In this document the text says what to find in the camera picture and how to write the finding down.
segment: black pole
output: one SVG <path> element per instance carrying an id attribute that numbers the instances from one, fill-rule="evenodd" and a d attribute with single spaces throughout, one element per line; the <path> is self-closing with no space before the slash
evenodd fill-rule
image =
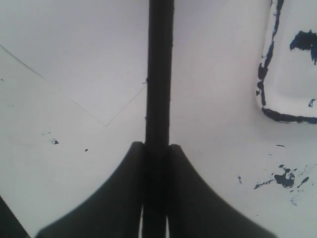
<path id="1" fill-rule="evenodd" d="M 173 17 L 174 0 L 150 0 L 144 238 L 166 235 L 164 161 L 169 145 Z"/>

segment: black rod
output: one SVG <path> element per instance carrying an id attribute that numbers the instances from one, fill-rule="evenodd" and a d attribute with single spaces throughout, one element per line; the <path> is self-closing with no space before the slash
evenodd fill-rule
<path id="1" fill-rule="evenodd" d="M 143 238 L 166 235 L 164 161 L 169 145 L 173 17 L 174 0 L 150 0 Z"/>

